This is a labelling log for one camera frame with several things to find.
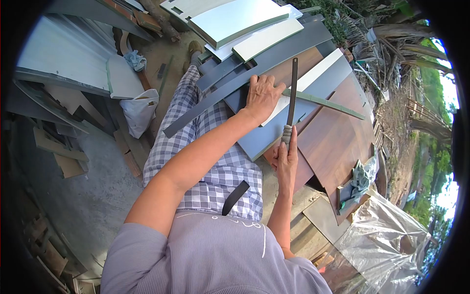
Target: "sock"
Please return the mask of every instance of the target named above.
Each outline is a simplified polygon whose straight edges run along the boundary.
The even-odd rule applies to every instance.
[[[189,65],[195,65],[198,69],[202,65],[202,62],[197,59],[197,57],[201,54],[201,52],[196,51],[191,55],[191,63]]]

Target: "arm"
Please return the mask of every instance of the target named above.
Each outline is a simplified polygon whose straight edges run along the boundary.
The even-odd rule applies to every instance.
[[[285,143],[281,143],[279,147],[274,149],[272,167],[277,172],[279,193],[267,223],[268,228],[271,229],[281,246],[286,259],[295,256],[290,251],[290,210],[292,208],[297,161],[297,129],[294,126],[289,153],[287,153]]]
[[[140,223],[168,236],[178,204],[238,139],[265,121],[282,91],[273,76],[250,78],[246,107],[226,122],[194,140],[173,156],[152,178],[132,206],[125,222]]]

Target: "gray shirt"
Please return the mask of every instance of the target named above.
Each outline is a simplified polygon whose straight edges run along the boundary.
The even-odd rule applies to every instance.
[[[185,211],[168,239],[125,223],[111,244],[102,293],[331,293],[307,259],[284,259],[268,227]]]

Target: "person's right hand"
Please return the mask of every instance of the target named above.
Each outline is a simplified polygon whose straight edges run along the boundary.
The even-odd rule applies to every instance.
[[[274,157],[271,163],[272,168],[277,172],[280,193],[292,194],[294,192],[297,162],[297,128],[293,126],[289,153],[287,153],[286,143],[281,142],[281,145],[274,148]]]
[[[286,89],[286,84],[280,83],[274,87],[274,76],[257,75],[250,78],[250,89],[246,98],[245,110],[260,125],[263,123],[276,107],[281,93]]]

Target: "blue rag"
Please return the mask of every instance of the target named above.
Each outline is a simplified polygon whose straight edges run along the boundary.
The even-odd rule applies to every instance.
[[[141,55],[138,55],[137,53],[137,50],[126,53],[124,54],[124,58],[136,72],[140,72],[141,70],[145,69],[145,67],[147,67],[147,59]]]

